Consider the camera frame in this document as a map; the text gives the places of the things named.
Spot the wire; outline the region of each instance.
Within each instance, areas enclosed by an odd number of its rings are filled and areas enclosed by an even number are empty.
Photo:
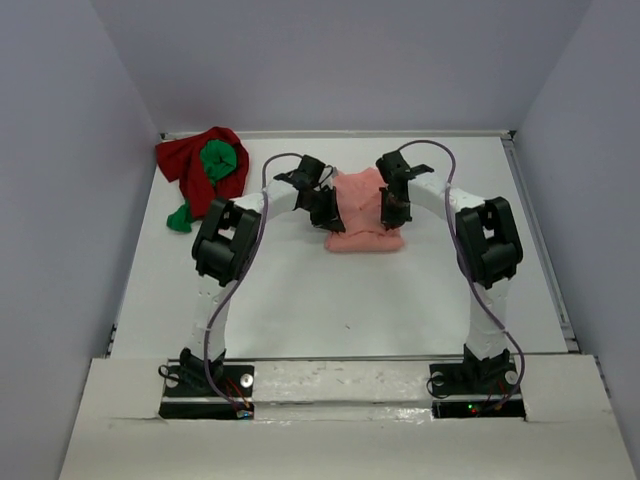
[[[427,380],[427,392],[429,392],[429,395],[431,395],[433,398],[435,398],[436,400],[445,400],[449,397],[449,395],[436,395],[435,393],[433,393],[431,385],[433,385],[433,377]]]
[[[158,367],[158,374],[165,380],[172,380],[176,383],[182,383],[182,379],[177,374],[169,372],[168,365],[160,365]]]
[[[233,395],[231,394],[231,387],[229,387],[229,384],[227,384],[227,396],[229,398],[231,398]],[[233,408],[233,411],[238,413],[238,405],[239,404],[235,404],[235,403],[229,403],[229,405],[231,405],[231,408]]]
[[[233,380],[231,380],[230,378],[227,378],[227,383],[231,385],[236,392],[238,392],[238,395],[240,395],[240,398],[242,398],[242,401],[244,402],[244,406],[247,408],[250,408],[251,406],[249,405],[249,401],[242,394],[242,390],[240,390],[238,386],[235,383],[233,383]]]
[[[251,265],[253,264],[253,261],[256,258],[256,254],[258,253],[258,249],[260,248],[260,244],[262,243],[262,237],[264,236],[264,230],[265,230],[265,226],[267,224],[267,216],[268,216],[268,213],[269,213],[269,196],[267,195],[267,192],[265,191],[265,188],[267,186],[267,167],[269,166],[269,164],[271,162],[273,162],[274,160],[276,160],[278,158],[282,158],[282,157],[298,157],[298,158],[301,159],[302,155],[300,155],[298,153],[280,153],[278,155],[274,155],[273,157],[269,158],[266,162],[264,162],[264,165],[262,166],[262,198],[263,198],[264,205],[262,207],[262,215],[260,216],[260,225],[258,227],[258,236],[256,238],[256,243],[255,243],[255,245],[253,247],[253,251],[251,252],[251,255],[249,256],[249,259],[247,260],[247,263],[246,263],[246,266],[244,268],[244,271],[240,274],[240,278],[238,278],[238,281],[235,283],[235,285],[233,285],[233,287],[231,287],[231,290],[229,291],[227,296],[224,297],[222,299],[222,301],[218,304],[218,306],[214,310],[213,314],[211,315],[211,318],[209,319],[209,322],[207,323],[207,328],[206,328],[206,330],[204,332],[204,342],[203,342],[204,343],[204,354],[202,356],[203,363],[204,363],[204,375],[205,375],[205,377],[207,379],[207,383],[209,384],[211,389],[214,392],[216,392],[216,395],[218,395],[220,398],[226,400],[227,402],[229,402],[231,404],[238,403],[238,405],[241,405],[239,402],[234,402],[234,400],[230,396],[225,395],[222,392],[222,390],[220,390],[220,388],[218,388],[218,386],[216,385],[216,383],[214,382],[214,380],[213,380],[213,378],[211,376],[211,372],[209,371],[209,339],[211,337],[211,327],[213,326],[213,322],[215,322],[216,318],[218,318],[218,316],[220,315],[220,312],[222,312],[224,307],[231,300],[231,297],[233,297],[233,295],[236,293],[236,291],[238,290],[238,288],[242,284],[242,281],[247,276],[247,273],[249,272],[249,270],[251,268]]]
[[[503,396],[502,399],[497,404],[491,406],[492,409],[498,409],[502,407],[502,405],[507,403],[509,399],[513,397],[518,391],[518,389],[520,388],[520,384],[522,383],[522,379],[524,378],[524,371],[525,371],[524,352],[522,351],[522,348],[520,348],[520,344],[518,344],[516,339],[513,338],[513,335],[511,335],[511,333],[507,330],[507,327],[505,326],[505,324],[491,311],[491,309],[482,300],[482,297],[480,296],[480,293],[478,292],[478,289],[476,288],[476,285],[473,282],[473,279],[471,278],[471,270],[469,268],[469,265],[467,264],[467,259],[464,256],[464,252],[462,251],[462,245],[460,245],[460,242],[456,237],[455,226],[453,223],[453,213],[451,212],[451,184],[453,183],[453,176],[456,173],[456,167],[457,167],[456,156],[446,145],[443,145],[442,143],[436,142],[434,140],[426,140],[426,139],[413,140],[411,142],[405,143],[400,148],[398,148],[398,151],[401,151],[407,147],[410,147],[411,145],[416,145],[416,144],[427,144],[427,145],[434,145],[436,147],[439,147],[442,150],[444,150],[447,153],[447,155],[449,155],[449,158],[451,159],[451,170],[449,171],[449,176],[447,177],[447,184],[444,190],[444,202],[445,202],[444,211],[447,217],[447,226],[449,227],[449,234],[451,235],[451,241],[453,242],[453,246],[456,249],[458,258],[461,260],[460,265],[462,267],[462,273],[464,274],[464,277],[466,278],[467,283],[469,284],[469,289],[471,290],[471,293],[475,297],[476,301],[478,302],[482,310],[484,310],[484,312],[493,321],[493,323],[505,334],[507,339],[509,339],[513,347],[516,349],[518,356],[520,357],[520,375],[518,375],[518,379],[516,380],[516,383],[513,385],[513,387],[511,388],[511,390],[507,395]]]
[[[493,396],[493,389],[490,388],[489,389],[489,396],[487,397],[487,399],[484,401],[484,403],[482,404],[482,409],[484,410],[485,407],[489,404],[489,402],[491,401],[491,397]]]

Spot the green cloth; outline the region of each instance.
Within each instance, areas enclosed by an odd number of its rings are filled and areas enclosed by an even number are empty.
[[[236,151],[231,145],[222,140],[208,141],[204,148],[200,150],[200,161],[207,178],[213,186],[232,173],[238,166]],[[178,210],[167,217],[167,227],[176,232],[189,233],[191,224],[195,221],[196,219],[191,216],[189,202],[185,200]]]

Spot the crumpled fabric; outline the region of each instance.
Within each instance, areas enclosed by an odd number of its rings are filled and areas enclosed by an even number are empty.
[[[233,173],[238,165],[236,151],[222,140],[209,140],[200,150],[200,161],[214,188],[220,180]],[[189,233],[191,224],[195,221],[191,215],[189,200],[185,199],[178,210],[167,217],[167,227],[175,232]]]
[[[209,144],[211,140],[220,140],[222,143]],[[230,173],[229,152],[228,149],[226,152],[220,152],[222,144],[228,144],[235,152],[236,167],[231,169]],[[205,159],[208,154],[214,153],[206,148],[207,145],[211,150],[218,150],[220,168],[211,169],[211,165],[207,166],[206,161],[203,163],[203,150]],[[170,228],[177,226],[182,231],[188,231],[191,228],[189,220],[204,217],[214,198],[236,198],[244,192],[249,173],[249,154],[238,136],[229,128],[213,127],[193,137],[162,142],[156,145],[156,158],[160,171],[169,182],[179,180],[180,191],[187,201],[175,212],[175,217],[167,219]],[[214,185],[208,176],[209,173],[215,173],[216,176],[224,174],[224,177],[215,181]]]
[[[333,179],[344,233],[331,232],[325,247],[331,252],[393,252],[404,246],[400,229],[386,230],[380,223],[382,194],[386,184],[380,172],[339,174]]]

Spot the red cloth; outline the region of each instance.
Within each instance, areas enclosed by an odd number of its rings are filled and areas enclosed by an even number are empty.
[[[233,147],[238,167],[221,179],[214,187],[207,178],[200,151],[210,140],[221,140]],[[212,129],[193,137],[173,140],[156,145],[158,167],[169,182],[180,180],[180,191],[189,201],[193,218],[201,218],[209,210],[211,201],[217,196],[240,197],[249,173],[249,154],[233,130],[224,127]]]

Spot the red wire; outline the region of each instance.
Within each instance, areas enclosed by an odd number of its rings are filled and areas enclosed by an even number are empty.
[[[489,396],[487,397],[487,399],[484,401],[484,404],[482,405],[482,408],[484,409],[488,403],[491,401],[491,396],[493,395],[493,389],[490,388],[489,389]]]
[[[229,388],[229,385],[227,384],[227,397],[231,398],[231,389]],[[233,408],[233,411],[238,413],[238,408],[236,407],[236,403],[235,402],[230,402],[229,403],[231,405],[231,408]]]
[[[244,406],[249,408],[249,402],[247,401],[246,398],[244,398],[244,395],[242,394],[242,391],[238,388],[238,386],[235,383],[233,383],[233,380],[228,378],[227,382],[229,382],[229,384],[231,384],[231,386],[235,389],[235,391],[238,392],[238,395],[240,395],[240,397],[242,398],[242,401],[244,402]]]

